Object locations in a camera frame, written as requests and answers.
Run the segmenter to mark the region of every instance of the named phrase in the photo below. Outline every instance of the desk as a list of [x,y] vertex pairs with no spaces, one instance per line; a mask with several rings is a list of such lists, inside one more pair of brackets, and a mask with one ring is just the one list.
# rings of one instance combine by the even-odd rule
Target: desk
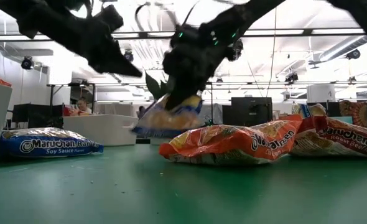
[[367,160],[227,169],[137,145],[0,166],[0,223],[367,224]]

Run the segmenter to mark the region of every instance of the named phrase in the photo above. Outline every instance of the person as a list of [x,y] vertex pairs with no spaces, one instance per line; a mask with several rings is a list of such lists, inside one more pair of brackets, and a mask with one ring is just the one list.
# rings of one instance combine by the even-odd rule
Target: person
[[78,109],[80,110],[80,112],[92,114],[92,110],[87,107],[87,102],[86,102],[86,98],[85,97],[81,97],[77,101],[77,106],[78,106]]
[[145,107],[144,106],[140,106],[139,107],[139,111],[137,112],[138,118],[142,118],[145,114]]

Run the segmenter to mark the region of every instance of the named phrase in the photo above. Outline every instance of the ceiling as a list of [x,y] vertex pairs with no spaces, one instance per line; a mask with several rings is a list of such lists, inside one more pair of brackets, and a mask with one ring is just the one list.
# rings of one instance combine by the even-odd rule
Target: ceiling
[[[124,26],[120,32],[140,31],[134,20],[134,11],[144,1],[119,0],[113,3],[118,12],[124,18]],[[163,2],[168,9],[175,12],[177,20],[182,23],[188,11],[196,2],[194,0],[165,0]],[[94,11],[100,9],[100,3],[96,0]],[[213,19],[219,12],[228,9],[227,4],[212,0],[200,1],[192,11],[188,23],[199,25],[202,22]],[[174,31],[173,23],[165,11],[157,7],[144,8],[139,13],[140,21],[145,30],[149,31]],[[250,29],[301,29],[301,28],[341,28],[358,27],[351,16],[342,10],[332,7],[326,1],[316,0],[287,0],[275,11],[266,14],[256,21]],[[17,26],[13,18],[0,11],[0,34],[18,34]],[[318,65],[318,69],[311,70],[308,61],[312,56],[324,52],[337,45],[348,37],[263,37],[243,38],[244,51],[235,62],[224,61],[216,71],[216,77],[222,77],[224,82],[272,82],[284,81],[288,68],[295,65],[301,81],[328,81],[347,80],[348,77],[367,72],[367,44],[360,47],[362,57],[358,60],[334,59],[330,62]],[[132,49],[134,62],[137,67],[142,67],[157,80],[165,80],[168,76],[162,71],[164,52],[169,50],[168,40],[120,40],[122,51]],[[20,49],[52,49],[54,52],[66,51],[54,42],[11,42],[6,43],[6,48]],[[36,57],[35,60],[44,64],[52,64],[53,57]],[[116,83],[109,75],[98,74],[93,71],[83,58],[76,57],[74,77],[86,78],[97,83]],[[121,77],[126,83],[144,83],[144,78]],[[367,75],[359,77],[367,80]],[[244,90],[239,86],[226,86],[229,90],[215,91],[214,95],[226,95],[227,92],[235,92],[235,95],[245,94],[259,96],[265,95],[267,90]],[[290,88],[290,91],[306,91],[305,86]],[[278,97],[287,87],[278,86],[280,90],[269,90],[269,94]],[[108,91],[119,90],[121,87],[108,88]]]

